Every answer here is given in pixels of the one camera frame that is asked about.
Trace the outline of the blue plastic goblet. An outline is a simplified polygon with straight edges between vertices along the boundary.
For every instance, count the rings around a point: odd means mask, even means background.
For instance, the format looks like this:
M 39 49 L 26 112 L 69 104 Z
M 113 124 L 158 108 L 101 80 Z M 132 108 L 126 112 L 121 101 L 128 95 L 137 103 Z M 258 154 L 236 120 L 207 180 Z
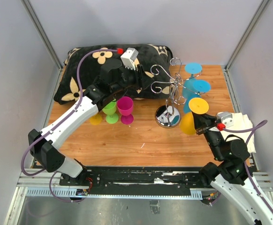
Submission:
M 190 100 L 193 98 L 200 98 L 202 94 L 209 92 L 211 90 L 211 85 L 205 80 L 197 80 L 196 78 L 193 78 L 185 81 L 183 86 L 182 96 L 186 99 L 183 111 L 187 114 L 190 112 Z
M 194 82 L 197 77 L 202 74 L 202 66 L 199 63 L 189 63 L 185 66 L 185 71 L 190 75 L 184 80 L 182 95 L 185 99 L 195 95 L 198 96 L 198 91 L 194 88 Z

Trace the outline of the chrome wine glass rack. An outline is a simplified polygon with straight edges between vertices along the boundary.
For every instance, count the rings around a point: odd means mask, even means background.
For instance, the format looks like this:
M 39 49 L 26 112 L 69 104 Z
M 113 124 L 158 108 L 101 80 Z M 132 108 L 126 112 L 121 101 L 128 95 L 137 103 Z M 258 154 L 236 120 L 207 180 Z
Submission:
M 159 107 L 155 113 L 155 121 L 162 128 L 174 128 L 179 125 L 181 114 L 176 106 L 184 105 L 186 102 L 186 99 L 179 93 L 179 89 L 183 89 L 184 80 L 186 80 L 180 75 L 182 61 L 175 57 L 170 60 L 170 65 L 174 66 L 177 62 L 180 63 L 178 72 L 174 75 L 170 75 L 166 72 L 166 75 L 169 77 L 168 82 L 154 81 L 151 84 L 151 91 L 155 94 L 163 92 L 162 87 L 159 86 L 160 84 L 167 85 L 168 88 L 169 94 L 165 100 L 165 104 Z

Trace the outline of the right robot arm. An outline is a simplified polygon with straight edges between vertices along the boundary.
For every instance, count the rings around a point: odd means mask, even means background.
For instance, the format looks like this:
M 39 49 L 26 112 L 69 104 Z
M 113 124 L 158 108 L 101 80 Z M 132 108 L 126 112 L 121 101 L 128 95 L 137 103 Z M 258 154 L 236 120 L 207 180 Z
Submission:
M 245 217 L 250 225 L 273 225 L 273 203 L 249 171 L 246 160 L 250 157 L 247 142 L 229 130 L 232 114 L 217 116 L 192 113 L 197 135 L 204 135 L 216 161 L 199 171 L 199 183 L 213 187 L 226 197 Z

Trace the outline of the magenta plastic goblet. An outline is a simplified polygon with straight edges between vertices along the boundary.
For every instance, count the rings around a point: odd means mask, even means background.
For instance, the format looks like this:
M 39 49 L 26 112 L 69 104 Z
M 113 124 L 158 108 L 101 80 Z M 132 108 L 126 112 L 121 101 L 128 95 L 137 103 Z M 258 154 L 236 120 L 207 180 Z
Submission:
M 122 97 L 117 101 L 116 105 L 121 114 L 121 122 L 125 125 L 130 125 L 134 121 L 132 115 L 134 108 L 133 100 L 130 97 Z

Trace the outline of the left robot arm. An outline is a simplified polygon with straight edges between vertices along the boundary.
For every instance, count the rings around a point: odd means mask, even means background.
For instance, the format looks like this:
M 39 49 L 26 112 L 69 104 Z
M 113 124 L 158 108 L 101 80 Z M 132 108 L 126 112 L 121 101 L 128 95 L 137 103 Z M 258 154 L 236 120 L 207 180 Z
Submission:
M 49 173 L 58 171 L 70 176 L 80 186 L 87 180 L 82 165 L 59 152 L 66 139 L 85 121 L 100 112 L 115 97 L 125 94 L 129 88 L 142 90 L 153 83 L 142 65 L 135 70 L 123 66 L 120 60 L 111 59 L 101 66 L 100 74 L 83 91 L 79 100 L 51 125 L 41 131 L 28 134 L 30 154 Z

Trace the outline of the yellow plastic goblet front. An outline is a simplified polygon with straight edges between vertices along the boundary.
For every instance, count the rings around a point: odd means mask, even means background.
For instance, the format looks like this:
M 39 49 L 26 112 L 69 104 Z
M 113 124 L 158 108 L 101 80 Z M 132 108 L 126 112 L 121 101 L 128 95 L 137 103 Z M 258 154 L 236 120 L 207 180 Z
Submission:
M 209 110 L 209 104 L 206 100 L 200 98 L 200 97 L 194 97 L 192 98 L 188 106 L 190 108 L 190 112 L 186 113 L 180 122 L 180 129 L 181 131 L 186 135 L 195 135 L 195 123 L 194 123 L 194 113 L 195 114 L 205 114 Z

